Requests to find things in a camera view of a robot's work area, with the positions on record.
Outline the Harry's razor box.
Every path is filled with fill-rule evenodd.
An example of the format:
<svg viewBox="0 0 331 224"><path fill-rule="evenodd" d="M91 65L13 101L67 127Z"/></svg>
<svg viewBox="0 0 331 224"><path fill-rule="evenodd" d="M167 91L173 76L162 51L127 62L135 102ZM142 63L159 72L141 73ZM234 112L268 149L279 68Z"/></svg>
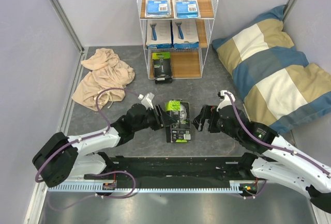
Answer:
<svg viewBox="0 0 331 224"><path fill-rule="evenodd" d="M146 47L148 49L169 49L172 47L170 20L148 20Z"/></svg>
<svg viewBox="0 0 331 224"><path fill-rule="evenodd" d="M175 49L199 48L196 20L183 19L172 21L173 47Z"/></svg>

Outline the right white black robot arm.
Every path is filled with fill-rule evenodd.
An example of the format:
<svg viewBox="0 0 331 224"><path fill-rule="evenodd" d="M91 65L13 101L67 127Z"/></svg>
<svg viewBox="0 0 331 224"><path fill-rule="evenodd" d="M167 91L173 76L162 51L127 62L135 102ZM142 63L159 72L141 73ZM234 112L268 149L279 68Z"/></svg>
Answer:
<svg viewBox="0 0 331 224"><path fill-rule="evenodd" d="M291 145L269 127L251 122L231 105L218 109L204 105L192 124L198 131L208 123L210 133L225 133L253 152L237 166L238 176L252 176L291 188L317 208L330 213L330 167Z"/></svg>

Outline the Gillette razor white card pack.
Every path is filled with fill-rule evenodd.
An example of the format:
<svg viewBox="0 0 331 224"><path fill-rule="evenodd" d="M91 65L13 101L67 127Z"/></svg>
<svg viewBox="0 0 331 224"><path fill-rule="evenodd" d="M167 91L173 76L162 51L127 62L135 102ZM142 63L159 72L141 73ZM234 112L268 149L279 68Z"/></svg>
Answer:
<svg viewBox="0 0 331 224"><path fill-rule="evenodd" d="M172 0L175 19L200 18L198 0Z"/></svg>

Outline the black green Gillette razor box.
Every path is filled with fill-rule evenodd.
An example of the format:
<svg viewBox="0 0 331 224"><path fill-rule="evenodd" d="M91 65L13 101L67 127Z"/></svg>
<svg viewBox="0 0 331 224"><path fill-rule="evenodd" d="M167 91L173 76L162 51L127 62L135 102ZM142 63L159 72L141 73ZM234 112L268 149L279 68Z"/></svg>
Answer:
<svg viewBox="0 0 331 224"><path fill-rule="evenodd" d="M152 53L153 75L155 84L172 83L172 66L170 52Z"/></svg>

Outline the blue Gillette razor blister pack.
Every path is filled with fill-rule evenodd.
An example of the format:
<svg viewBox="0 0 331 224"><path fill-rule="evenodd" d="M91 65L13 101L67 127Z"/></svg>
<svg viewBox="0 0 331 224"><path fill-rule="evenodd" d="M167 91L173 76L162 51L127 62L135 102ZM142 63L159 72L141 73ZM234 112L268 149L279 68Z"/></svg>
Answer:
<svg viewBox="0 0 331 224"><path fill-rule="evenodd" d="M145 0L146 18L169 18L171 13L170 0Z"/></svg>

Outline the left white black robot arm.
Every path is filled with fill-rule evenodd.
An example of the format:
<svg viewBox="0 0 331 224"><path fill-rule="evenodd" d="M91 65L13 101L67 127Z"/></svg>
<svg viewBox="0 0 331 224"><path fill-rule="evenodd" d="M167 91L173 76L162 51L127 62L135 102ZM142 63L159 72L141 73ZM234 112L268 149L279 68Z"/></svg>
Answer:
<svg viewBox="0 0 331 224"><path fill-rule="evenodd" d="M102 130L78 136L57 132L32 159L37 169L35 181L45 182L51 188L78 175L97 174L108 179L113 175L113 166L103 161L97 154L99 150L121 146L140 130L150 128L156 131L175 123L175 118L161 106L146 108L136 103L125 115Z"/></svg>

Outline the black green razor box portrait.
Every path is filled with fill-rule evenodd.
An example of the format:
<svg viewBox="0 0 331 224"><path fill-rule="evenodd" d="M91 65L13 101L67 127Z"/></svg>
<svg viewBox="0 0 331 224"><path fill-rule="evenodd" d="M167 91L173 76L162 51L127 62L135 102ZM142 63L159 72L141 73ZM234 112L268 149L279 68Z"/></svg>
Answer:
<svg viewBox="0 0 331 224"><path fill-rule="evenodd" d="M190 143L189 102L179 99L170 100L165 104L165 111L176 120L176 123L166 127L167 143Z"/></svg>

